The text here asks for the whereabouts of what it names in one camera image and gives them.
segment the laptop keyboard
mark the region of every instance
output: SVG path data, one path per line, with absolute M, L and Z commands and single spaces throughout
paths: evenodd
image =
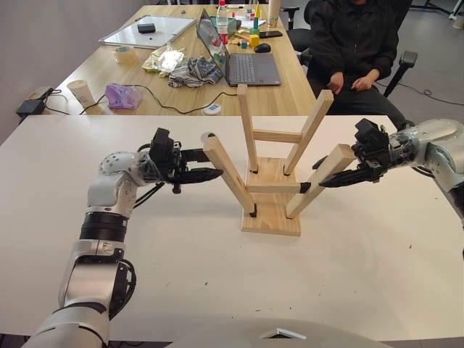
M 235 81 L 255 82 L 254 77 L 254 60 L 252 54 L 235 54 Z

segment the black jacket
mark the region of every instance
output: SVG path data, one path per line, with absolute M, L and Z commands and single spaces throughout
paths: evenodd
M 377 68 L 385 78 L 392 72 L 397 44 L 392 9 L 383 0 L 370 0 L 360 14 L 349 0 L 326 0 L 312 17 L 310 74 L 328 81 L 342 71 L 355 79 Z

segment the black cable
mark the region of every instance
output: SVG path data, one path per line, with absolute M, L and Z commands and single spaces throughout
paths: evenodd
M 129 303 L 129 301 L 132 298 L 132 295 L 134 291 L 136 290 L 136 285 L 137 285 L 137 275 L 136 275 L 136 269 L 134 268 L 132 262 L 122 259 L 120 260 L 120 263 L 126 264 L 128 266 L 129 272 L 130 272 L 130 280 L 128 282 L 128 290 L 125 293 L 125 301 L 115 310 L 113 310 L 109 314 L 109 319 L 113 319 L 123 308 Z
M 150 144 L 144 144 L 137 149 L 137 152 L 140 152 L 145 149 L 149 149 L 149 147 L 150 147 Z
M 198 111 L 198 110 L 201 110 L 201 109 L 204 109 L 205 107 L 208 107 L 210 106 L 212 103 L 214 103 L 216 101 L 216 99 L 218 99 L 222 94 L 225 94 L 226 96 L 236 96 L 237 94 L 230 94 L 230 93 L 226 93 L 226 92 L 220 92 L 208 105 L 205 105 L 203 107 L 197 107 L 196 109 L 192 109 L 192 110 L 189 110 L 189 111 L 180 111 L 179 109 L 175 108 L 175 107 L 168 107 L 166 105 L 163 105 L 160 100 L 153 94 L 152 90 L 144 85 L 123 85 L 123 86 L 135 86 L 135 87 L 142 87 L 142 88 L 145 88 L 151 95 L 152 97 L 154 98 L 154 100 L 156 100 L 158 102 L 158 104 L 164 108 L 164 109 L 171 109 L 171 110 L 174 110 L 176 112 L 178 112 L 179 114 L 181 115 L 187 115 L 189 114 L 190 112 L 194 112 L 194 111 Z
M 49 94 L 49 96 L 53 96 L 54 94 L 56 95 L 56 94 L 58 94 L 58 93 L 61 93 L 61 89 L 54 89 L 54 90 Z M 45 108 L 46 108 L 46 109 L 48 109 L 48 110 L 50 110 L 50 111 L 60 112 L 60 113 L 65 114 L 65 115 L 71 115 L 71 114 L 68 113 L 68 112 L 61 111 L 61 110 L 57 110 L 57 109 L 52 109 L 51 107 L 48 107 L 47 104 L 46 104 L 46 101 L 49 99 L 49 96 L 46 96 L 45 100 L 43 101 L 43 103 L 45 104 Z M 102 96 L 100 97 L 100 99 L 96 101 L 96 103 L 94 103 L 94 104 L 92 104 L 92 105 L 89 105 L 89 106 L 87 106 L 86 108 L 84 108 L 84 110 L 82 110 L 82 111 L 80 112 L 79 115 L 82 115 L 82 114 L 83 114 L 85 111 L 87 111 L 89 108 L 98 105 L 98 104 L 102 101 L 102 99 L 103 99 L 104 97 L 105 97 L 105 95 L 102 95 Z
M 154 193 L 154 190 L 158 191 L 160 188 L 157 188 L 158 185 L 163 186 L 165 183 L 159 183 L 157 184 L 154 188 L 149 189 L 145 194 L 137 198 L 136 203 L 141 202 L 142 200 L 145 200 L 145 198 L 148 197 L 148 195 L 152 195 Z
M 85 111 L 87 111 L 89 108 L 94 107 L 95 105 L 98 105 L 98 104 L 102 101 L 102 99 L 103 99 L 104 97 L 105 97 L 105 94 L 102 95 L 102 96 L 100 97 L 100 99 L 96 101 L 95 104 L 89 105 L 89 106 L 87 106 L 84 110 L 82 110 L 82 111 L 80 112 L 79 115 L 82 115 L 82 114 L 83 114 Z
M 419 174 L 422 174 L 424 176 L 426 176 L 427 178 L 435 178 L 435 176 L 431 173 L 427 173 L 425 170 L 425 168 L 421 169 L 421 167 L 413 167 L 413 170 L 415 172 L 418 172 Z
M 65 114 L 65 115 L 69 115 L 67 112 L 57 110 L 57 109 L 52 109 L 51 107 L 48 107 L 47 104 L 46 104 L 47 100 L 49 100 L 49 96 L 46 96 L 45 100 L 43 101 L 43 104 L 45 105 L 46 109 L 48 109 L 50 111 L 60 112 L 60 113 Z
M 152 189 L 150 189 L 148 192 L 146 192 L 142 197 L 138 198 L 136 200 L 136 203 L 134 204 L 133 208 L 140 207 L 143 203 L 148 201 L 148 199 L 156 194 L 160 188 L 162 188 L 165 185 L 165 183 L 157 183 L 156 186 Z
M 378 85 L 382 86 L 382 87 L 387 87 L 386 85 L 383 85 L 382 83 L 379 83 L 379 82 L 376 82 Z M 398 83 L 400 86 L 403 86 L 403 87 L 406 87 L 406 88 L 409 88 L 409 89 L 412 89 L 414 92 L 416 93 L 419 93 L 419 94 L 422 94 L 423 96 L 427 96 L 428 98 L 431 98 L 433 100 L 437 100 L 438 102 L 442 102 L 442 103 L 446 103 L 446 104 L 451 104 L 451 105 L 459 105 L 461 107 L 464 107 L 464 104 L 461 104 L 461 103 L 454 103 L 453 101 L 447 101 L 447 100 L 443 100 L 443 99 L 439 99 L 439 98 L 435 98 L 434 96 L 432 96 L 432 91 L 428 88 L 424 89 L 423 91 L 419 91 L 417 89 L 415 89 L 414 87 L 411 87 L 411 86 L 408 86 L 408 85 L 405 85 L 403 83 Z

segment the purple bag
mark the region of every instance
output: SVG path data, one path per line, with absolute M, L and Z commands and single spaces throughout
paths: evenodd
M 107 96 L 108 106 L 113 109 L 137 109 L 143 96 L 134 86 L 123 86 L 110 83 L 104 92 Z

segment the laptop screen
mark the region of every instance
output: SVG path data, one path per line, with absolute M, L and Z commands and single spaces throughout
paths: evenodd
M 227 77 L 229 53 L 224 43 L 220 40 L 219 33 L 212 24 L 210 16 L 204 9 L 200 21 L 196 26 L 196 34 L 203 41 L 203 44 L 210 52 L 220 71 Z

